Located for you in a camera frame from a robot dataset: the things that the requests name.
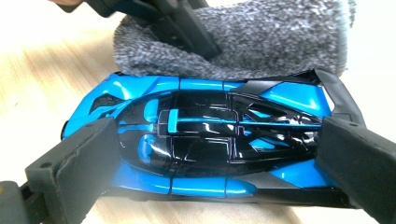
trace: clamp jaw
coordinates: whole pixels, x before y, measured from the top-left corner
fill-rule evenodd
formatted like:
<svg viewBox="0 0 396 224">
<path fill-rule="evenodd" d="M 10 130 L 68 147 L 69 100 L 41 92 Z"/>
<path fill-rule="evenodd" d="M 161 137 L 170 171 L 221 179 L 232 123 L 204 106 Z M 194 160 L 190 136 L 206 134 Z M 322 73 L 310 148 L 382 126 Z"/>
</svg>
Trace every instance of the clamp jaw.
<svg viewBox="0 0 396 224">
<path fill-rule="evenodd" d="M 85 0 L 99 15 L 116 11 L 132 16 L 162 42 L 201 55 L 209 60 L 220 54 L 212 36 L 194 9 L 208 7 L 205 0 Z M 72 12 L 78 6 L 60 6 Z"/>
</svg>

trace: black plastic holder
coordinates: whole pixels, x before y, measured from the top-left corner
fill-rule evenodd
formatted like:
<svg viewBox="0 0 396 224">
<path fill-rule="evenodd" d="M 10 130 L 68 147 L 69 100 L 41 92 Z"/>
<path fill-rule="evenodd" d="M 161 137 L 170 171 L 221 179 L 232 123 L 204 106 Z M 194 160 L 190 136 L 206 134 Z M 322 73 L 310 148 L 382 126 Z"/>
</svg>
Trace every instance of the black plastic holder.
<svg viewBox="0 0 396 224">
<path fill-rule="evenodd" d="M 323 120 L 317 166 L 370 216 L 396 223 L 396 144 L 364 125 Z"/>
<path fill-rule="evenodd" d="M 85 125 L 26 168 L 27 183 L 0 183 L 0 223 L 80 223 L 120 164 L 114 119 Z"/>
</svg>

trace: gray fuzzy cloth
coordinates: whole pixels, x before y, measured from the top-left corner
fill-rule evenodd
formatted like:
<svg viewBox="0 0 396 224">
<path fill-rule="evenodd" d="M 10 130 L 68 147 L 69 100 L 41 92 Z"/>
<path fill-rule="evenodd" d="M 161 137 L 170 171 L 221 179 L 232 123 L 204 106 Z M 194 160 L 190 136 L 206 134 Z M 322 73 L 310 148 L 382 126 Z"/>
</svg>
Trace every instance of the gray fuzzy cloth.
<svg viewBox="0 0 396 224">
<path fill-rule="evenodd" d="M 341 76 L 346 69 L 353 0 L 252 0 L 195 11 L 221 49 L 219 56 L 206 61 L 164 44 L 126 16 L 114 37 L 121 72 L 235 79 L 318 66 Z"/>
</svg>

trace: light wood grain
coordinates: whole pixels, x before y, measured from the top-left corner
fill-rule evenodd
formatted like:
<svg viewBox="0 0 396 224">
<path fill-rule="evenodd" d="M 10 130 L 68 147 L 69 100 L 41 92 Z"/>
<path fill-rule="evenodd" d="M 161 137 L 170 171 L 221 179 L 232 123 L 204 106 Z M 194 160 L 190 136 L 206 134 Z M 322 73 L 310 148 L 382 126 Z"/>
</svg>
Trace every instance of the light wood grain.
<svg viewBox="0 0 396 224">
<path fill-rule="evenodd" d="M 362 3 L 358 8 L 351 36 L 350 70 L 342 79 L 361 107 L 368 127 L 396 142 L 396 90 L 390 81 L 396 75 L 396 26 L 388 9 L 395 7 L 391 2 L 375 2 L 378 5 Z M 44 0 L 7 1 L 0 12 L 0 180 L 21 185 L 26 181 L 24 168 L 60 142 L 61 128 L 82 97 L 118 70 L 112 57 L 112 36 L 123 15 L 103 19 L 85 5 L 66 14 Z M 241 222 L 375 223 L 361 210 L 135 202 L 112 197 L 100 198 L 84 221 Z"/>
</svg>

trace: toy car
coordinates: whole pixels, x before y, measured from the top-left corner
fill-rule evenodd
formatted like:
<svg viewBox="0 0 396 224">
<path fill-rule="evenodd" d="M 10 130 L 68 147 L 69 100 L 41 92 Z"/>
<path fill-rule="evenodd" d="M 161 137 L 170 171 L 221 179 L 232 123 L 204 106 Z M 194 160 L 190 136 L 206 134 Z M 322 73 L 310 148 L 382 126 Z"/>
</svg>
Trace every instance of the toy car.
<svg viewBox="0 0 396 224">
<path fill-rule="evenodd" d="M 83 99 L 62 139 L 114 118 L 121 163 L 110 192 L 350 207 L 314 161 L 324 117 L 363 122 L 356 104 L 338 102 L 350 96 L 339 83 L 321 69 L 241 80 L 115 73 Z"/>
</svg>

